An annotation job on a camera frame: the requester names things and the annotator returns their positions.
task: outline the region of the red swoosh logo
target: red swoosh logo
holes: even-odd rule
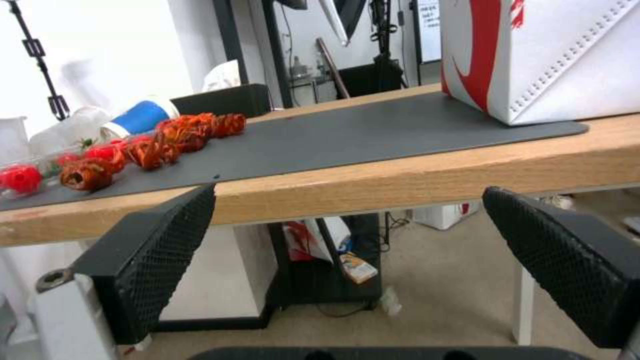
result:
[[[469,74],[463,75],[460,72],[455,58],[453,63],[471,99],[486,112],[489,85],[498,48],[500,0],[470,0],[469,5],[473,31]]]

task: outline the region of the whiteboard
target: whiteboard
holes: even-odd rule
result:
[[[417,0],[420,62],[440,60],[440,5],[438,0]]]

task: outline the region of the white box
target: white box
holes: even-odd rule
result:
[[[438,230],[446,230],[475,213],[479,208],[479,202],[465,202],[463,204],[413,209],[412,220],[418,224],[431,226]]]
[[[443,91],[509,125],[640,111],[640,0],[440,0]]]

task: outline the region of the textured rubber pad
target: textured rubber pad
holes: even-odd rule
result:
[[[598,347],[622,347],[640,316],[640,246],[591,215],[499,188],[484,206],[509,248]]]
[[[130,213],[72,265],[89,275],[118,344],[140,342],[169,303],[211,223],[213,185]]]
[[[586,360],[575,352],[543,347],[218,348],[191,360]]]

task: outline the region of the white wall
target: white wall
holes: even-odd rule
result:
[[[194,92],[213,67],[226,62],[212,1],[168,0],[175,30]]]
[[[122,98],[157,94],[175,97],[192,90],[169,4],[158,0],[19,1],[57,91],[72,110],[82,106],[62,79],[70,61],[91,60],[106,72],[105,92]],[[0,3],[0,117],[26,115],[28,136],[55,124],[47,87],[8,4]]]

